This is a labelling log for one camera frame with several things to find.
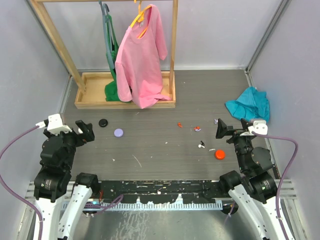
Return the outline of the wooden clothes rack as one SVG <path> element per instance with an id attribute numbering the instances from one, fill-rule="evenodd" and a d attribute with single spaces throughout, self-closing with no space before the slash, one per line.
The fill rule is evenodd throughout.
<path id="1" fill-rule="evenodd" d="M 105 86 L 112 81 L 110 72 L 83 72 L 79 73 L 70 56 L 57 28 L 55 27 L 44 3 L 45 0 L 32 0 L 31 6 L 36 16 L 43 25 L 57 53 L 62 59 L 69 74 L 78 86 L 74 105 L 77 109 L 137 109 L 133 103 L 121 101 L 106 101 Z M 152 106 L 153 109 L 169 109 L 176 107 L 176 83 L 175 83 L 175 53 L 177 38 L 178 1 L 172 2 L 172 31 L 171 31 L 171 55 L 169 71 L 162 71 L 163 88 L 161 94 L 170 97 L 170 100 L 160 100 Z"/>

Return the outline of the green garment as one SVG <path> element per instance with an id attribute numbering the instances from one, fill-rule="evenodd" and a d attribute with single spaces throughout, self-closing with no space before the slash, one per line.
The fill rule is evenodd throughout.
<path id="1" fill-rule="evenodd" d="M 105 92 L 105 96 L 106 96 L 105 99 L 106 99 L 107 102 L 119 102 L 120 101 L 119 96 L 118 96 L 118 88 L 117 88 L 116 68 L 115 68 L 114 71 L 115 71 L 115 73 L 110 71 L 112 80 L 104 88 L 104 92 Z"/>

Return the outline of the teal cloth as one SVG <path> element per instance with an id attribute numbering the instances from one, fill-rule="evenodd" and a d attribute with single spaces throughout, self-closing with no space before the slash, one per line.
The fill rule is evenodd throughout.
<path id="1" fill-rule="evenodd" d="M 270 120 L 270 103 L 265 91 L 258 91 L 250 86 L 236 99 L 225 103 L 228 112 L 237 120 Z"/>

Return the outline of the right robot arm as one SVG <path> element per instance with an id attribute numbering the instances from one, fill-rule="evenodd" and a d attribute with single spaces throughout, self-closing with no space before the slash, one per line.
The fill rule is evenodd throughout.
<path id="1" fill-rule="evenodd" d="M 267 122 L 263 119 L 241 119 L 241 129 L 217 121 L 216 139 L 229 136 L 238 162 L 238 171 L 220 176 L 219 191 L 231 197 L 238 212 L 249 225 L 257 240 L 293 240 L 281 207 L 280 190 L 284 182 L 276 183 L 269 174 L 274 167 L 271 153 L 263 147 L 254 147 L 255 137 L 269 138 Z"/>

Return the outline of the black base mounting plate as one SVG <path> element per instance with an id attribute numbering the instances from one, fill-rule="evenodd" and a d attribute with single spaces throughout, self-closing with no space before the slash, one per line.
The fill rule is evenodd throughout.
<path id="1" fill-rule="evenodd" d="M 183 204 L 208 204 L 232 199 L 215 180 L 103 180 L 100 190 L 105 203 L 120 195 L 123 204 L 173 204 L 178 198 Z"/>

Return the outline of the orange earbud charging case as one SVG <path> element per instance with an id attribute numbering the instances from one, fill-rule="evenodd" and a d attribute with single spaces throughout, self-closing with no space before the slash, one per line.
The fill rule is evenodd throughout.
<path id="1" fill-rule="evenodd" d="M 226 157 L 226 153 L 223 150 L 218 149 L 215 151 L 214 156 L 217 160 L 223 160 Z"/>

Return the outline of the grey-blue hanger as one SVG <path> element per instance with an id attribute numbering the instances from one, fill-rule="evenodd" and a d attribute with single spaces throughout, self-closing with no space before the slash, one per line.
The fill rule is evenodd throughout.
<path id="1" fill-rule="evenodd" d="M 106 3 L 98 1 L 102 12 L 102 27 L 104 35 L 104 43 L 106 49 L 106 59 L 111 72 L 115 73 L 115 61 L 118 51 L 118 43 L 115 37 L 115 31 L 113 28 L 112 17 L 109 14 L 110 10 Z"/>

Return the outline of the pink t-shirt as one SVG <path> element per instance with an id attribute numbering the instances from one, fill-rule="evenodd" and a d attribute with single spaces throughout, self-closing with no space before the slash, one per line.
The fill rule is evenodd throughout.
<path id="1" fill-rule="evenodd" d="M 147 6 L 144 20 L 129 26 L 118 49 L 115 72 L 117 94 L 122 102 L 134 102 L 145 109 L 158 101 L 170 101 L 162 94 L 161 63 L 168 54 L 159 9 Z"/>

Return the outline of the yellow hanger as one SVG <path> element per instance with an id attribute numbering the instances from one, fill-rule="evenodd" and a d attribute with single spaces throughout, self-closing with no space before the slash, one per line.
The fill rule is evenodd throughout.
<path id="1" fill-rule="evenodd" d="M 131 30 L 133 29 L 136 23 L 142 23 L 144 21 L 145 11 L 151 8 L 151 6 L 148 5 L 144 9 L 142 9 L 142 2 L 143 1 L 140 0 L 138 3 L 138 14 L 129 26 Z M 138 35 L 138 37 L 135 37 L 134 39 L 135 40 L 141 39 L 146 34 L 147 30 L 148 30 L 148 26 L 144 30 L 142 30 L 142 32 Z"/>

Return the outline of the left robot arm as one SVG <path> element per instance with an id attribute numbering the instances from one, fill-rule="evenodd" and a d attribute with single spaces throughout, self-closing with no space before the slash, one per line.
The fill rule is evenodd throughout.
<path id="1" fill-rule="evenodd" d="M 41 169 L 34 180 L 35 205 L 40 212 L 39 222 L 43 240 L 72 240 L 84 207 L 90 198 L 100 193 L 97 175 L 80 173 L 72 187 L 65 212 L 61 208 L 71 180 L 76 149 L 95 139 L 93 125 L 77 120 L 79 132 L 51 116 L 44 121 L 47 140 L 40 154 Z"/>

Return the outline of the purple earbud charging case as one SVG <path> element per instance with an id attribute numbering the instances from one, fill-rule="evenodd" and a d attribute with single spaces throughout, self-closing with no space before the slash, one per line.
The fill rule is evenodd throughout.
<path id="1" fill-rule="evenodd" d="M 124 131 L 121 128 L 117 128 L 114 130 L 113 134 L 116 138 L 121 138 L 124 135 Z"/>

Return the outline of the black earbud charging case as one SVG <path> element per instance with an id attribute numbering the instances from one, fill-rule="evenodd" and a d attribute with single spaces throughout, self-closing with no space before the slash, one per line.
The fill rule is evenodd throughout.
<path id="1" fill-rule="evenodd" d="M 98 125 L 99 125 L 101 128 L 105 128 L 105 127 L 108 125 L 108 120 L 105 119 L 105 118 L 102 118 L 102 119 L 99 120 Z"/>

